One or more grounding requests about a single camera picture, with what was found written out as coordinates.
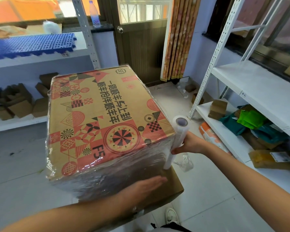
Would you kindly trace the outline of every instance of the person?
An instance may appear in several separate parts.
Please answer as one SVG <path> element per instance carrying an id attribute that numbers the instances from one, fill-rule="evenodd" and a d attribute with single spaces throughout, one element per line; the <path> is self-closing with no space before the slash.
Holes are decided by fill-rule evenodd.
<path id="1" fill-rule="evenodd" d="M 205 155 L 273 230 L 290 231 L 290 194 L 285 190 L 191 132 L 186 135 L 184 145 L 172 150 L 172 154 L 181 152 Z M 135 206 L 166 181 L 167 179 L 161 176 L 138 181 L 119 193 L 101 200 L 76 203 L 26 217 L 7 226 L 2 232 L 93 231 L 115 218 L 131 213 Z M 169 222 L 178 224 L 178 217 L 174 212 L 169 210 Z"/>

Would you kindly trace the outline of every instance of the door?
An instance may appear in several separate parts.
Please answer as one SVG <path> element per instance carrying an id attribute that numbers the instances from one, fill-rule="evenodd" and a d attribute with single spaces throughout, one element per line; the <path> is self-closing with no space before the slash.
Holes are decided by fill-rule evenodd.
<path id="1" fill-rule="evenodd" d="M 160 81 L 170 0 L 111 0 L 120 64 L 147 85 Z"/>

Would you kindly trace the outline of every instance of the curtain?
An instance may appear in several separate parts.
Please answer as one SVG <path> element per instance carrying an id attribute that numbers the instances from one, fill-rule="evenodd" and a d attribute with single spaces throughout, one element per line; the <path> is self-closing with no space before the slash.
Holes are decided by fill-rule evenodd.
<path id="1" fill-rule="evenodd" d="M 160 80 L 182 78 L 201 0 L 173 0 Z"/>

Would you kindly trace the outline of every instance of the blue plastic grate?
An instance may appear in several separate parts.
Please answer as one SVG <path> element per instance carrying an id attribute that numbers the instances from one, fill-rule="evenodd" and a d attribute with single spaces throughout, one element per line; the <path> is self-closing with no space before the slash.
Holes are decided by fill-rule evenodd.
<path id="1" fill-rule="evenodd" d="M 76 40 L 74 33 L 54 35 L 16 36 L 0 39 L 0 59 L 15 58 L 17 56 L 30 56 L 64 53 L 73 51 Z"/>

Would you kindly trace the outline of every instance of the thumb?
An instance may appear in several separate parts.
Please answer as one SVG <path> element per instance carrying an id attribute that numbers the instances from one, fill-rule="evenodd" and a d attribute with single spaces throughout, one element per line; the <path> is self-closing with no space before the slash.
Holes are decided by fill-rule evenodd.
<path id="1" fill-rule="evenodd" d="M 186 151 L 185 151 L 185 145 L 182 145 L 181 147 L 174 148 L 174 149 L 171 151 L 171 154 L 172 154 L 172 155 L 177 155 L 177 154 L 182 153 L 182 152 L 186 152 Z"/>

